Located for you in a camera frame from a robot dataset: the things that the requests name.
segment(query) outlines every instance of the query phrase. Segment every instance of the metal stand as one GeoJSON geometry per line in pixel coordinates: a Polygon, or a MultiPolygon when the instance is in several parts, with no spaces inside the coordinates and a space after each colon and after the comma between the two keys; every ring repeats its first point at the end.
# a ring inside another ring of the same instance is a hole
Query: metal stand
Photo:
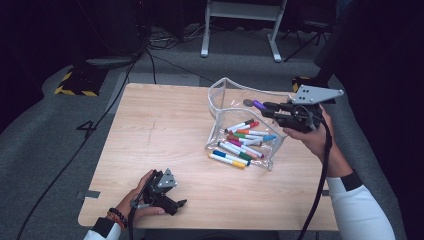
{"type": "Polygon", "coordinates": [[[208,56],[210,37],[209,22],[211,16],[254,19],[275,22],[272,34],[267,34],[267,38],[274,60],[276,62],[281,62],[281,56],[278,52],[277,45],[275,44],[275,37],[277,36],[281,19],[283,18],[286,3],[287,0],[282,0],[280,6],[265,6],[231,2],[215,2],[208,0],[205,10],[205,34],[203,36],[202,50],[200,55],[202,57],[208,56]]]}

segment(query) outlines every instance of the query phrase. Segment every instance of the cable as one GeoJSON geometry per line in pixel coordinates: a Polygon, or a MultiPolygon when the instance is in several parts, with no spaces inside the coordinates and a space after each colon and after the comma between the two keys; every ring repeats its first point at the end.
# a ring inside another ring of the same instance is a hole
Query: cable
{"type": "MultiPolygon", "coordinates": [[[[118,97],[120,96],[124,86],[125,86],[125,81],[127,80],[127,78],[129,77],[129,73],[131,72],[131,69],[134,67],[135,63],[137,61],[134,61],[127,69],[126,71],[126,77],[125,80],[123,81],[123,84],[121,86],[121,88],[119,89],[119,92],[117,94],[117,96],[115,97],[115,99],[113,100],[112,104],[109,106],[109,108],[103,113],[103,115],[100,117],[100,119],[97,121],[97,123],[94,125],[94,127],[92,129],[97,129],[97,127],[99,126],[99,124],[102,122],[102,120],[105,118],[105,116],[109,113],[110,109],[112,108],[112,106],[115,104],[115,102],[118,100],[118,97]]],[[[29,221],[29,219],[31,218],[32,214],[34,213],[35,209],[38,207],[38,205],[40,204],[40,202],[43,200],[43,198],[46,196],[46,194],[48,193],[48,191],[53,187],[53,185],[56,183],[57,179],[59,179],[59,177],[62,175],[62,173],[68,168],[68,166],[74,161],[75,157],[78,155],[78,153],[81,151],[81,149],[84,147],[84,145],[86,144],[86,142],[88,141],[88,139],[90,138],[91,134],[93,134],[93,130],[89,130],[88,131],[88,135],[87,137],[84,138],[84,141],[82,141],[82,143],[80,144],[80,146],[78,147],[78,149],[74,152],[74,154],[72,155],[72,157],[68,160],[68,162],[65,164],[65,166],[62,168],[62,170],[60,170],[60,172],[56,175],[56,177],[53,179],[53,181],[49,184],[49,186],[46,188],[46,190],[44,190],[43,194],[41,194],[41,196],[38,198],[37,202],[34,204],[34,206],[32,207],[31,211],[28,213],[27,217],[25,218],[25,221],[23,222],[18,236],[16,237],[16,240],[19,240],[22,236],[22,233],[29,221]]]]}
{"type": "Polygon", "coordinates": [[[303,239],[303,237],[305,236],[305,233],[306,233],[306,230],[308,229],[309,223],[311,222],[312,217],[314,216],[315,211],[318,207],[318,203],[319,203],[319,200],[320,200],[321,194],[322,194],[322,189],[323,189],[324,183],[325,183],[325,178],[327,177],[328,158],[330,156],[330,149],[331,149],[331,146],[333,144],[333,140],[332,140],[332,136],[330,134],[330,129],[329,129],[327,123],[325,122],[324,118],[321,118],[321,123],[322,123],[322,125],[324,125],[325,131],[326,131],[326,133],[325,133],[325,145],[324,145],[324,161],[322,163],[321,177],[319,179],[317,193],[315,195],[314,203],[312,204],[312,208],[309,211],[309,215],[305,220],[303,228],[302,228],[302,230],[299,234],[298,240],[303,239]]]}
{"type": "Polygon", "coordinates": [[[209,78],[207,78],[207,77],[204,77],[204,76],[199,75],[199,74],[197,74],[197,73],[195,73],[195,72],[192,72],[192,71],[190,71],[190,70],[188,70],[188,69],[186,69],[186,68],[183,68],[183,67],[181,67],[181,66],[178,66],[178,65],[176,65],[176,64],[173,64],[173,63],[169,62],[169,61],[168,61],[168,60],[166,60],[166,59],[163,59],[163,58],[160,58],[160,57],[157,57],[157,56],[154,56],[154,55],[152,55],[152,57],[157,58],[157,59],[159,59],[159,60],[162,60],[162,61],[164,61],[164,62],[168,63],[169,65],[172,65],[172,66],[174,66],[174,67],[180,68],[180,69],[182,69],[182,70],[184,70],[184,71],[186,71],[186,72],[189,72],[189,73],[191,73],[191,74],[194,74],[194,75],[196,75],[196,76],[199,76],[199,77],[201,77],[201,78],[203,78],[203,79],[205,79],[205,80],[210,81],[211,83],[216,83],[216,81],[214,81],[214,80],[211,80],[211,79],[209,79],[209,78]]]}
{"type": "MultiPolygon", "coordinates": [[[[155,176],[155,173],[156,173],[156,170],[149,177],[149,179],[147,179],[146,184],[144,184],[144,186],[141,188],[141,191],[138,193],[137,197],[134,199],[134,204],[138,205],[141,202],[141,200],[143,200],[142,196],[143,196],[144,189],[146,188],[147,184],[152,180],[152,178],[155,176]]],[[[134,239],[133,222],[134,222],[134,215],[136,210],[137,208],[131,205],[131,210],[130,210],[130,213],[128,214],[128,236],[130,240],[134,239]]]]}
{"type": "Polygon", "coordinates": [[[150,57],[150,61],[152,62],[152,68],[153,68],[153,81],[155,84],[158,84],[156,82],[156,67],[155,67],[155,62],[153,61],[153,57],[152,54],[150,54],[149,50],[146,49],[147,54],[149,54],[150,57]]]}

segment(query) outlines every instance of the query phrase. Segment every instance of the person's right hand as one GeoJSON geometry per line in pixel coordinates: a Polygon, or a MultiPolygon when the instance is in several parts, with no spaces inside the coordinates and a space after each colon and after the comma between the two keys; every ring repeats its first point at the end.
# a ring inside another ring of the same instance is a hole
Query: person's right hand
{"type": "MultiPolygon", "coordinates": [[[[330,115],[327,114],[325,109],[320,105],[322,109],[322,116],[325,119],[325,122],[328,125],[331,136],[333,136],[333,144],[334,144],[334,129],[333,124],[331,122],[330,115]]],[[[309,133],[302,133],[291,128],[283,128],[283,132],[292,137],[293,139],[301,140],[305,146],[311,150],[311,152],[316,155],[321,162],[324,159],[324,145],[326,140],[326,130],[322,125],[319,126],[317,130],[311,131],[309,133]]]]}

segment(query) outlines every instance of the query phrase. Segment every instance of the wristband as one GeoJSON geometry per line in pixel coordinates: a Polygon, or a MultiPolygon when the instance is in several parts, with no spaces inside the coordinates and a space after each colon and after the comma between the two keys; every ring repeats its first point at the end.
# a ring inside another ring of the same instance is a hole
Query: wristband
{"type": "Polygon", "coordinates": [[[121,226],[122,230],[125,230],[128,226],[128,221],[127,219],[125,219],[124,215],[122,215],[122,213],[116,209],[116,208],[110,208],[109,209],[109,213],[113,213],[112,215],[112,219],[119,224],[119,226],[121,226]]]}

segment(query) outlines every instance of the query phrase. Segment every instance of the chair leg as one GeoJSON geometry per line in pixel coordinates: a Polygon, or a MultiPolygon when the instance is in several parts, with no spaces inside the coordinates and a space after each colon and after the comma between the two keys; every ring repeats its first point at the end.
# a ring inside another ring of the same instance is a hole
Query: chair leg
{"type": "Polygon", "coordinates": [[[315,38],[319,37],[319,35],[320,35],[320,33],[315,34],[311,39],[309,39],[307,42],[302,44],[302,46],[300,48],[298,48],[296,51],[294,51],[292,54],[290,54],[288,57],[286,57],[286,59],[284,59],[284,62],[287,62],[290,58],[292,58],[294,55],[296,55],[296,53],[298,53],[300,50],[302,50],[304,47],[306,47],[306,45],[308,45],[313,40],[315,40],[315,38]]]}

